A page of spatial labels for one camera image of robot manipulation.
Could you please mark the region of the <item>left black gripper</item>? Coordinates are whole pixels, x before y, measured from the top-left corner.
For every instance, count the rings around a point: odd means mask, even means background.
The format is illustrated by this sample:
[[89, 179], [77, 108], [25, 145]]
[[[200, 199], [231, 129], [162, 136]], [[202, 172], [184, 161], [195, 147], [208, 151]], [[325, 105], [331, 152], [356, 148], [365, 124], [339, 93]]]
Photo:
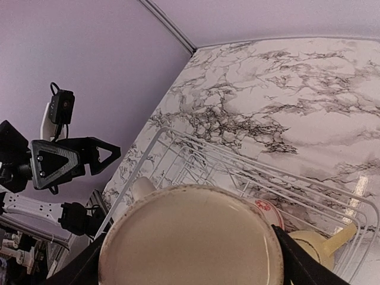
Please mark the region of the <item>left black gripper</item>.
[[67, 138], [59, 145], [33, 140], [30, 148], [30, 162], [1, 162], [1, 186], [13, 193], [24, 191], [31, 180], [37, 190], [70, 182], [72, 175], [85, 175], [85, 165], [98, 175], [121, 156], [120, 147], [94, 137]]

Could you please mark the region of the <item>left aluminium frame post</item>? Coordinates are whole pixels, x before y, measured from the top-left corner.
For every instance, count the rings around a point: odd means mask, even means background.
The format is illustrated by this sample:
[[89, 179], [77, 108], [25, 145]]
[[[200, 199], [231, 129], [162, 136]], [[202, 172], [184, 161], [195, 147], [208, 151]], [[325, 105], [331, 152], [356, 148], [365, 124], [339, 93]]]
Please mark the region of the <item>left aluminium frame post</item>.
[[185, 48], [191, 56], [197, 51], [197, 47], [191, 42], [185, 33], [154, 1], [138, 0], [138, 2], [165, 27], [165, 29]]

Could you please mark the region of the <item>tall shell patterned mug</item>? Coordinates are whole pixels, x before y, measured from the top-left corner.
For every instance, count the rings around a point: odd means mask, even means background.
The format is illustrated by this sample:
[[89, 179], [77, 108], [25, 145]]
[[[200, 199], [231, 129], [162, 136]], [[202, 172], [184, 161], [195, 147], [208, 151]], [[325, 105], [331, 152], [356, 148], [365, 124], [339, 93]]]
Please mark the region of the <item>tall shell patterned mug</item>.
[[215, 186], [156, 189], [145, 177], [108, 231], [100, 284], [283, 284], [279, 241], [259, 210]]

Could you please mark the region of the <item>yellow ceramic cup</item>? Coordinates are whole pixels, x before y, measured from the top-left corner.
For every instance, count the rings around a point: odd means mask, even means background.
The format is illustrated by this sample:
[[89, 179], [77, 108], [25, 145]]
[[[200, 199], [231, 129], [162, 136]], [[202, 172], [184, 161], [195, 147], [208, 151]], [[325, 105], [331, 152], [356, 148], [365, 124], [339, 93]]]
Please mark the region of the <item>yellow ceramic cup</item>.
[[329, 239], [317, 232], [308, 230], [291, 232], [289, 233], [289, 236], [314, 260], [332, 271], [335, 263], [335, 252], [348, 242], [356, 232], [356, 225], [350, 223]]

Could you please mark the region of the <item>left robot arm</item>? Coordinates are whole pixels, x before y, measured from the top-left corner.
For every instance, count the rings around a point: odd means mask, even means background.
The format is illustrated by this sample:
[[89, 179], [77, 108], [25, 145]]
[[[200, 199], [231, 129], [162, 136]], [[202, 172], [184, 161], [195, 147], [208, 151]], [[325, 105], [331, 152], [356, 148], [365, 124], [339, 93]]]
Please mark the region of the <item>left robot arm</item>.
[[94, 137], [58, 141], [27, 139], [8, 121], [1, 122], [1, 213], [44, 220], [77, 236], [95, 237], [102, 224], [93, 207], [78, 202], [50, 204], [20, 195], [28, 182], [56, 195], [58, 186], [84, 176], [85, 166], [98, 175], [121, 156], [121, 149]]

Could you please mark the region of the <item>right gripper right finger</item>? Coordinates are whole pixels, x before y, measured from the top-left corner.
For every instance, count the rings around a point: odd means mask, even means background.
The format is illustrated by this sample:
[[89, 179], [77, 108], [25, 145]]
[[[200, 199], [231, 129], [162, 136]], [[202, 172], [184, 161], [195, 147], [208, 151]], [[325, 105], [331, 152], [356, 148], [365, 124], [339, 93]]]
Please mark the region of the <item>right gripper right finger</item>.
[[280, 242], [283, 263], [283, 284], [294, 285], [349, 285], [348, 282], [315, 261], [283, 229], [271, 225]]

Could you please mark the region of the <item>white red patterned teacup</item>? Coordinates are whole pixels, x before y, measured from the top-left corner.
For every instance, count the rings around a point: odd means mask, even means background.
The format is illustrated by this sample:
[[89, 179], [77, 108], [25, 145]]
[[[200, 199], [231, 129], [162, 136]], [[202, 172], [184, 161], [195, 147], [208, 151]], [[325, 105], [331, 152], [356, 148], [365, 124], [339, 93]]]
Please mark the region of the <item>white red patterned teacup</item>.
[[252, 200], [252, 203], [259, 209], [259, 211], [262, 213], [270, 225], [273, 224], [283, 230], [285, 229], [283, 216], [272, 203], [259, 198], [254, 198]]

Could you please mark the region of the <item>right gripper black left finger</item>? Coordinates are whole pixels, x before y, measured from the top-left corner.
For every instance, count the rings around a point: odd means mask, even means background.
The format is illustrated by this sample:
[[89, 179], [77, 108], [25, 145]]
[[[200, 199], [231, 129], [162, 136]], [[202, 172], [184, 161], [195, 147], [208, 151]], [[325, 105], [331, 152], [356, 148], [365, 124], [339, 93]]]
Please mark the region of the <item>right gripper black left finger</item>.
[[99, 256], [104, 234], [101, 234], [66, 267], [44, 281], [45, 285], [98, 284]]

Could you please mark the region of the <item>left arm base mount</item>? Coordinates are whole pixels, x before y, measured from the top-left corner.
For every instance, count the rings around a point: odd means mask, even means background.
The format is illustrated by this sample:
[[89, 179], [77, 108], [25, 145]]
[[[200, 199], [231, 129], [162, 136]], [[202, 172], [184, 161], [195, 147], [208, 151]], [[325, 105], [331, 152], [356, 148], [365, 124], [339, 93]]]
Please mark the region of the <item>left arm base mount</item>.
[[95, 237], [102, 225], [105, 214], [99, 205], [85, 207], [77, 202], [63, 203], [62, 214], [58, 218], [61, 227], [77, 236]]

